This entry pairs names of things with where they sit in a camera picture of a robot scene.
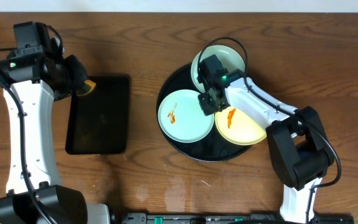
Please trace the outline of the light green plate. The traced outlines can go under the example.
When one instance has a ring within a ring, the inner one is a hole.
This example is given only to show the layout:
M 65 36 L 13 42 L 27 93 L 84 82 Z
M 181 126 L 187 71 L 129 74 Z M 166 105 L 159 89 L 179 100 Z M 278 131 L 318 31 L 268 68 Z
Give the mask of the light green plate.
M 199 83 L 197 80 L 198 77 L 198 70 L 197 70 L 197 64 L 198 59 L 200 57 L 199 52 L 196 57 L 194 58 L 192 64 L 191 64 L 191 79 L 193 81 L 194 86 L 200 91 L 201 93 L 204 93 L 204 86 L 202 83 Z M 219 61 L 222 63 L 223 67 L 226 68 L 229 72 L 232 72 L 236 69 L 240 69 L 242 71 L 245 70 L 245 63 L 240 56 L 240 54 L 235 51 L 234 49 L 225 46 L 225 45 L 213 45 L 208 47 L 202 54 L 200 61 L 204 60 L 205 58 L 216 55 Z
M 198 101 L 200 93 L 177 90 L 167 95 L 157 110 L 158 124 L 170 139 L 192 143 L 206 137 L 214 126 L 214 116 L 206 116 Z

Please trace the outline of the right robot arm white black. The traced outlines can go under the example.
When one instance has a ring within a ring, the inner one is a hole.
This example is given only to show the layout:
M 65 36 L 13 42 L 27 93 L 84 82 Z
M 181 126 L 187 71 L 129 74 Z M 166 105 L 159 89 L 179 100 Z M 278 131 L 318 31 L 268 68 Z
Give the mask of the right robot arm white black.
M 265 129 L 273 169 L 285 186 L 280 214 L 288 222 L 310 223 L 316 190 L 341 176 L 338 154 L 316 110 L 282 103 L 239 69 L 203 71 L 196 79 L 204 86 L 198 98 L 206 115 L 233 106 Z

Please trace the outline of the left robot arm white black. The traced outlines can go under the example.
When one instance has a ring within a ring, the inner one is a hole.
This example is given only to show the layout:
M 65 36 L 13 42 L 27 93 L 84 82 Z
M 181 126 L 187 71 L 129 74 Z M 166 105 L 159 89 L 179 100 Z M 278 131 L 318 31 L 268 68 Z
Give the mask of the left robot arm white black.
M 106 204 L 86 203 L 63 186 L 52 137 L 52 106 L 86 85 L 74 56 L 16 55 L 0 62 L 0 83 L 9 109 L 11 167 L 0 223 L 110 223 Z

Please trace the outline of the orange green sponge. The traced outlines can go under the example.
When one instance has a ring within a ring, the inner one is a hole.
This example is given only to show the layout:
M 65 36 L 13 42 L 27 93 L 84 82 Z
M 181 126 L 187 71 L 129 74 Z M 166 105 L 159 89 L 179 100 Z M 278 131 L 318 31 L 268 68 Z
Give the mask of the orange green sponge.
M 89 93 L 91 93 L 96 87 L 95 82 L 93 82 L 92 80 L 85 80 L 84 85 L 76 90 L 76 95 L 77 96 L 85 96 Z

